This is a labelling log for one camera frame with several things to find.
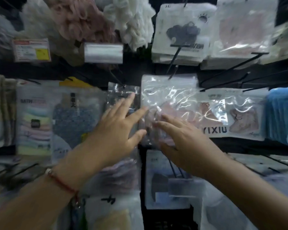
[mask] bracelet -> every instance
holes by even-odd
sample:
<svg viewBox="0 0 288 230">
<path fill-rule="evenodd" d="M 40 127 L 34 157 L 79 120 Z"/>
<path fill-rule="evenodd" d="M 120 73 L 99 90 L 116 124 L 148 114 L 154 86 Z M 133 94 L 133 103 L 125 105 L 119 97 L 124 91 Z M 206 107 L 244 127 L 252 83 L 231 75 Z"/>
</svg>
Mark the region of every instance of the bracelet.
<svg viewBox="0 0 288 230">
<path fill-rule="evenodd" d="M 72 193 L 75 196 L 75 200 L 76 200 L 76 205 L 79 205 L 79 199 L 78 199 L 78 190 L 75 190 L 73 188 L 71 188 L 69 185 L 65 184 L 64 182 L 62 182 L 55 174 L 54 171 L 52 169 L 46 169 L 45 174 L 50 177 L 51 179 L 53 179 L 56 184 L 60 187 L 62 187 L 63 189 L 65 189 L 66 191 L 68 191 L 69 193 Z"/>
</svg>

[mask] pink bath loofah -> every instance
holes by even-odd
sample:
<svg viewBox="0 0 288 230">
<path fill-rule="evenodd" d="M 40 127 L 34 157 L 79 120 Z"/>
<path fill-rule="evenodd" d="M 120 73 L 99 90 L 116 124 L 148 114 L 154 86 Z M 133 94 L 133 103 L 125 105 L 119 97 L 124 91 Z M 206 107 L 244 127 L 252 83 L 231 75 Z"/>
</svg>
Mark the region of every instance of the pink bath loofah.
<svg viewBox="0 0 288 230">
<path fill-rule="evenodd" d="M 118 42 L 95 0 L 50 0 L 52 17 L 65 39 L 90 42 Z"/>
</svg>

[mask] person's right hand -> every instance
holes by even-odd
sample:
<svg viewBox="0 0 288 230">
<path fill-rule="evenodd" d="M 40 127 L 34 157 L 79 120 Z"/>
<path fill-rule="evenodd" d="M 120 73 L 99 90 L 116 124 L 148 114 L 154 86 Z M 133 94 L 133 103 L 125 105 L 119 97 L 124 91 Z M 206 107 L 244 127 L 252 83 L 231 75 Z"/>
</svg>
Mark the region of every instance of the person's right hand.
<svg viewBox="0 0 288 230">
<path fill-rule="evenodd" d="M 207 176 L 219 163 L 228 157 L 206 136 L 192 124 L 171 117 L 162 116 L 165 121 L 157 121 L 154 126 L 171 136 L 175 148 L 164 142 L 159 142 L 161 151 L 176 166 L 200 178 Z"/>
</svg>

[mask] hand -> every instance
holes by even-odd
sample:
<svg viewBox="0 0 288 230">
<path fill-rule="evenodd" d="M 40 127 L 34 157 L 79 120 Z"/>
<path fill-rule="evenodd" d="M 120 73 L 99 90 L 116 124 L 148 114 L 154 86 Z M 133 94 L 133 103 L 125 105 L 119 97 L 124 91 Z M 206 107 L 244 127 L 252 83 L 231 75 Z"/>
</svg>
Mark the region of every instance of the hand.
<svg viewBox="0 0 288 230">
<path fill-rule="evenodd" d="M 159 142 L 160 148 L 176 166 L 193 176 L 207 179 L 209 172 L 217 163 L 228 159 L 206 135 L 192 124 L 169 115 L 162 115 L 162 117 L 165 121 L 157 121 L 154 126 L 170 135 L 176 148 Z"/>
<path fill-rule="evenodd" d="M 146 130 L 138 130 L 131 138 L 132 127 L 142 118 L 147 108 L 141 108 L 126 117 L 134 100 L 132 93 L 127 99 L 119 100 L 105 111 L 100 122 L 87 139 L 78 145 L 60 162 L 63 175 L 73 174 L 78 180 L 86 180 L 107 166 L 112 166 L 127 157 L 146 135 Z"/>
</svg>

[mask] white label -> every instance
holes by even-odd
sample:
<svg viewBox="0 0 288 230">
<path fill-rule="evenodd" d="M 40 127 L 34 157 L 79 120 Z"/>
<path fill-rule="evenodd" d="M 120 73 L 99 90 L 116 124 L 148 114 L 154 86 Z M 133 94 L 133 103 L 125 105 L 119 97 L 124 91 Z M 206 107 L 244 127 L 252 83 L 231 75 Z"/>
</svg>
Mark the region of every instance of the white label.
<svg viewBox="0 0 288 230">
<path fill-rule="evenodd" d="M 13 40 L 16 62 L 51 61 L 48 39 Z"/>
</svg>

